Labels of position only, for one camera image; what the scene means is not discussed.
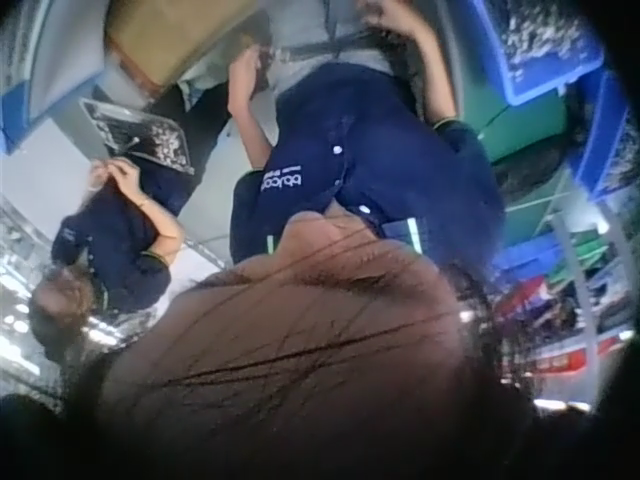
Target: cardboard box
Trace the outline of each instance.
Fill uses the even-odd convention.
[[[155,96],[256,9],[256,0],[114,0],[107,44]]]

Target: hand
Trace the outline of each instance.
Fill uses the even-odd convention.
[[[229,112],[249,108],[261,68],[260,46],[252,45],[240,54],[229,67]]]
[[[107,164],[102,160],[93,160],[89,170],[89,191],[100,190],[109,179]]]
[[[140,190],[140,169],[126,158],[112,158],[107,161],[107,170],[118,184],[120,191],[132,201],[144,197]]]
[[[358,8],[368,25],[415,40],[421,33],[431,31],[431,27],[410,3],[410,0],[358,0]]]

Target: bracelet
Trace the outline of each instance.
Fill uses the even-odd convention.
[[[144,200],[142,200],[142,202],[140,202],[140,203],[136,203],[136,206],[137,206],[138,208],[142,208],[142,207],[144,207],[147,203],[149,203],[149,198],[145,198]]]

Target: navy blue shirt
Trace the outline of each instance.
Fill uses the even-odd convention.
[[[439,265],[481,273],[498,248],[504,204],[489,160],[464,123],[432,128],[407,106],[395,79],[327,64],[281,96],[280,138],[264,171],[234,192],[234,262],[267,252],[301,211],[332,199],[380,236]]]
[[[178,216],[195,189],[193,178],[146,160],[130,160],[140,167],[141,189]],[[71,265],[86,250],[96,314],[108,320],[151,307],[169,286],[168,266],[148,252],[157,237],[149,218],[109,180],[83,210],[62,221],[51,257]]]

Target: sleeve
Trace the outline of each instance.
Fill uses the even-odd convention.
[[[51,260],[63,265],[72,265],[80,256],[81,246],[78,242],[78,232],[73,225],[73,217],[65,218],[51,247]]]
[[[229,247],[234,263],[244,260],[242,239],[251,222],[253,210],[260,195],[263,177],[262,170],[249,172],[238,181],[233,191]]]
[[[482,156],[490,164],[477,133],[466,123],[455,119],[447,119],[436,124],[433,129],[457,155]]]
[[[118,292],[109,292],[109,304],[129,312],[155,305],[171,283],[167,264],[151,252],[143,252],[131,265],[125,283]]]
[[[459,191],[465,192],[452,202],[455,208],[449,216],[466,215],[467,221],[446,222],[447,228],[451,230],[451,238],[459,238],[458,252],[462,256],[459,261],[477,265],[484,271],[499,250],[506,218],[491,161],[476,132],[466,123],[448,120],[434,129],[454,152],[456,168],[451,175],[455,178],[449,183],[457,183]]]

